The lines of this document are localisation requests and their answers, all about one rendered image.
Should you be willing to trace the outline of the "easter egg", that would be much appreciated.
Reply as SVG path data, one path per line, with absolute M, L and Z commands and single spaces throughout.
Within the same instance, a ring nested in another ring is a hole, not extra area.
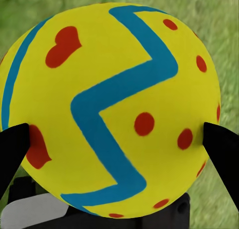
M 56 14 L 0 63 L 0 131 L 28 123 L 22 167 L 66 204 L 114 219 L 180 198 L 210 158 L 219 125 L 215 65 L 176 17 L 108 2 Z

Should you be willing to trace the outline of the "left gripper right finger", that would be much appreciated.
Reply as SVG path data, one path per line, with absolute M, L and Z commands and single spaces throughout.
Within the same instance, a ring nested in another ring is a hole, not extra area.
M 203 146 L 239 211 L 239 135 L 205 122 Z

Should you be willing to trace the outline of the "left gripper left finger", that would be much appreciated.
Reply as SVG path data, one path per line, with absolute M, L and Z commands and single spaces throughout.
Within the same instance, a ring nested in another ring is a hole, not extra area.
M 28 123 L 0 131 L 0 200 L 29 148 Z

